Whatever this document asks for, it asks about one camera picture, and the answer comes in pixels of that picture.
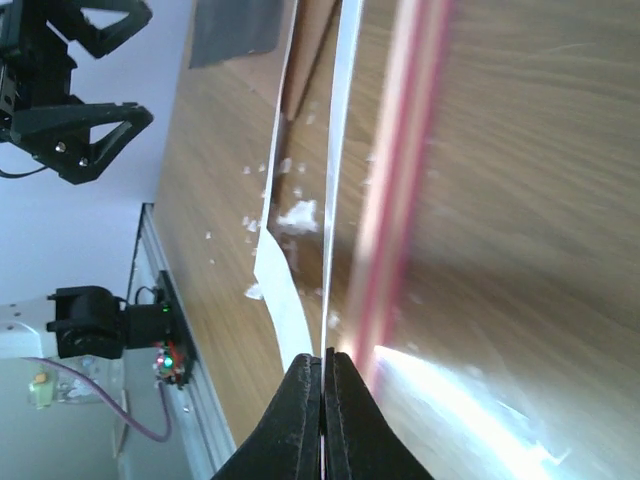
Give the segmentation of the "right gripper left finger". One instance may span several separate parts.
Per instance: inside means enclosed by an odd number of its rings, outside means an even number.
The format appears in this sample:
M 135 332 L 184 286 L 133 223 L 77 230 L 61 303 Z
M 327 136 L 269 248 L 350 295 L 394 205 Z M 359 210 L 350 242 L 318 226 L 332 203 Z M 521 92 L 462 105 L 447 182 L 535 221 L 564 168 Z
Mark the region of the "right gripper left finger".
M 320 380 L 320 359 L 297 355 L 253 432 L 213 479 L 318 479 Z

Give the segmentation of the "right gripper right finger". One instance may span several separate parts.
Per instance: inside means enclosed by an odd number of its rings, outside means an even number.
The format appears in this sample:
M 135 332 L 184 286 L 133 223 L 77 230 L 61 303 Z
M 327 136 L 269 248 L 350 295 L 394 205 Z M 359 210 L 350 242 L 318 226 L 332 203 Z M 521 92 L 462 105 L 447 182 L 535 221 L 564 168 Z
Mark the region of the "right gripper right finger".
M 393 432 L 349 355 L 325 356 L 324 448 L 328 479 L 430 479 Z

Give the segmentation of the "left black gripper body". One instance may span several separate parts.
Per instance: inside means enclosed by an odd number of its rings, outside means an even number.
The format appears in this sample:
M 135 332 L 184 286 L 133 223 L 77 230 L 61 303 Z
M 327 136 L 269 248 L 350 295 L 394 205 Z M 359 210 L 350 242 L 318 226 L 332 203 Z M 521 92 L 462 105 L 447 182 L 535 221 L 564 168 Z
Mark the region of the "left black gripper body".
M 80 105 L 70 93 L 77 63 L 68 42 L 82 22 L 76 1 L 1 3 L 1 141 L 12 141 L 14 114 Z

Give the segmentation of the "dark landscape photo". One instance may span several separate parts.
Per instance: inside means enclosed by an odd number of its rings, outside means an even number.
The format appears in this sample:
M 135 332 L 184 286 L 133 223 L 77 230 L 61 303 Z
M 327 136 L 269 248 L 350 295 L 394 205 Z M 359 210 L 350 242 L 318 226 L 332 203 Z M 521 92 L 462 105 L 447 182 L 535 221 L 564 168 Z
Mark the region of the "dark landscape photo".
M 283 12 L 282 0 L 197 1 L 189 68 L 271 52 Z

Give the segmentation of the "pink wooden picture frame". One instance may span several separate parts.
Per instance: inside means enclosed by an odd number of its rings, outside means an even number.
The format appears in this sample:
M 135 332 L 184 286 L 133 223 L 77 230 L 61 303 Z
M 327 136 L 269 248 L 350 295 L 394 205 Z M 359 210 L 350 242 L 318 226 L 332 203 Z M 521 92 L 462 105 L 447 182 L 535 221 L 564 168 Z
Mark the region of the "pink wooden picture frame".
M 363 375 L 397 299 L 445 56 L 450 1 L 398 4 L 340 348 Z

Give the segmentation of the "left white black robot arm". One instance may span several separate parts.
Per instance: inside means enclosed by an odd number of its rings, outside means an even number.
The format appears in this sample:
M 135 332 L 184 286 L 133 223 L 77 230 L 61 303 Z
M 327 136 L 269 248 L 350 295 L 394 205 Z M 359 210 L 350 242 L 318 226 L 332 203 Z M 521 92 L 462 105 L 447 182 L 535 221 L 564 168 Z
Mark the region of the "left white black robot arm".
M 1 140 L 72 184 L 97 180 L 153 121 L 137 103 L 87 104 L 71 92 L 78 42 L 100 59 L 151 20 L 143 1 L 10 1 L 1 7 Z M 137 347 L 123 299 L 98 286 L 1 308 L 2 358 L 118 359 Z

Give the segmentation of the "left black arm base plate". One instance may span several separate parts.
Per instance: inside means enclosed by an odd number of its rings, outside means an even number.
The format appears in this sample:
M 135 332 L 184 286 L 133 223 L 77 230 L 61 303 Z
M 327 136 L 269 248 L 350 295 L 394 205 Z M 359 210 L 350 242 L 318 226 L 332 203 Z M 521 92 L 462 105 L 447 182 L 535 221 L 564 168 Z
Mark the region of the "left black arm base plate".
M 166 322 L 164 337 L 155 344 L 158 349 L 154 361 L 156 377 L 165 384 L 182 390 L 192 377 L 197 350 L 167 270 L 160 270 L 158 273 L 155 301 Z

